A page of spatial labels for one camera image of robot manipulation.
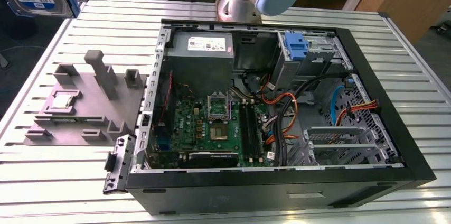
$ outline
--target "warning label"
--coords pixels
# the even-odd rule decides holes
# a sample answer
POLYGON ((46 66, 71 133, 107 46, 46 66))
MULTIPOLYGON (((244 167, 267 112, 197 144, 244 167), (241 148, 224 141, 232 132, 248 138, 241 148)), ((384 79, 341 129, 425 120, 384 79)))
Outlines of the warning label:
POLYGON ((188 51, 225 51, 225 38, 200 38, 188 39, 188 51))

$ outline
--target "blue cable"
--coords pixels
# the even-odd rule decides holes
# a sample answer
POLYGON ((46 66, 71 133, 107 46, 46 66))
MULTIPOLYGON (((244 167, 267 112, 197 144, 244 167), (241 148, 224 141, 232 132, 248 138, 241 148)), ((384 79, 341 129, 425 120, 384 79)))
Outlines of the blue cable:
POLYGON ((331 120, 332 120, 332 125, 335 125, 335 122, 336 122, 336 114, 335 114, 336 96, 339 95, 339 90, 341 88, 344 88, 344 85, 337 86, 337 88, 333 90, 332 99, 331 99, 331 120))

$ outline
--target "ram slot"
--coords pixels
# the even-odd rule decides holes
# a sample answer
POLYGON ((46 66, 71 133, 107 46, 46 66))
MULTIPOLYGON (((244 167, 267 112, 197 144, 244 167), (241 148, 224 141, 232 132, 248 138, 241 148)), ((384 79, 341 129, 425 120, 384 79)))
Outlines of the ram slot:
POLYGON ((261 156, 260 139, 257 136, 257 125, 256 125, 256 116, 253 112, 253 105, 245 106, 245 115, 247 115, 247 137, 249 141, 249 147, 252 150, 252 158, 259 159, 261 156))
POLYGON ((240 105, 240 131, 241 131, 241 149, 244 160, 248 160, 252 157, 252 145, 248 138, 248 118, 247 118, 247 105, 240 105))

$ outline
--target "blue drive latch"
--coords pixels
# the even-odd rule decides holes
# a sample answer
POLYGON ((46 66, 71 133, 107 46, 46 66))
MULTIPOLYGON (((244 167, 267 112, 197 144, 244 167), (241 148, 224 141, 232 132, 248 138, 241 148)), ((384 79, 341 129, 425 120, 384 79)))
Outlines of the blue drive latch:
POLYGON ((284 45, 289 51, 291 60, 303 60, 308 53, 308 42, 303 34, 287 32, 284 34, 284 45))

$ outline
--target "aluminum slotted table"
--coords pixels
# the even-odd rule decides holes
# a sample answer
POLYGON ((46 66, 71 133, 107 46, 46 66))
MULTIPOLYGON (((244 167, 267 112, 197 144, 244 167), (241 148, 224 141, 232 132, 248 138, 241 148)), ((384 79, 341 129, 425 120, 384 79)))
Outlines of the aluminum slotted table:
POLYGON ((64 20, 0 121, 0 222, 99 223, 173 220, 191 223, 447 223, 451 213, 451 95, 389 18, 377 13, 292 8, 264 23, 351 30, 436 175, 353 209, 149 216, 131 194, 103 195, 111 147, 25 146, 24 134, 42 107, 58 63, 93 72, 87 50, 103 50, 116 73, 148 73, 160 19, 215 20, 212 3, 88 0, 64 20))

